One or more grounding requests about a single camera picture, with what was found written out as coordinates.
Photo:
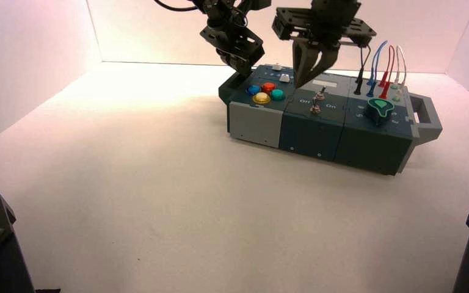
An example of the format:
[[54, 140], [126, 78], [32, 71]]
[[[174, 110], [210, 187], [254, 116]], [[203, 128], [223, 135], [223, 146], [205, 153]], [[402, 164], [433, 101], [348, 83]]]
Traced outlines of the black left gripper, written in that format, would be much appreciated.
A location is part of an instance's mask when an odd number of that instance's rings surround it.
[[224, 64], [245, 77], [265, 54], [262, 39], [246, 27], [218, 30], [206, 26], [200, 35], [215, 48]]

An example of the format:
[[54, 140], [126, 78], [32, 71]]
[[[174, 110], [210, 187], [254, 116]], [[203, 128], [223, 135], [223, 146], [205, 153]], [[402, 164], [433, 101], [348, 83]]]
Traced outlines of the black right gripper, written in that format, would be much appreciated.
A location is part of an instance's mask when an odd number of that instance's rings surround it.
[[323, 44], [313, 46], [308, 42], [334, 45], [342, 38], [348, 38], [348, 45], [359, 48], [369, 45], [376, 31], [356, 17], [361, 5], [360, 1], [311, 1], [309, 8], [276, 8], [273, 31], [281, 40], [295, 39], [295, 88], [302, 87], [331, 68], [338, 57], [338, 48], [328, 48]]

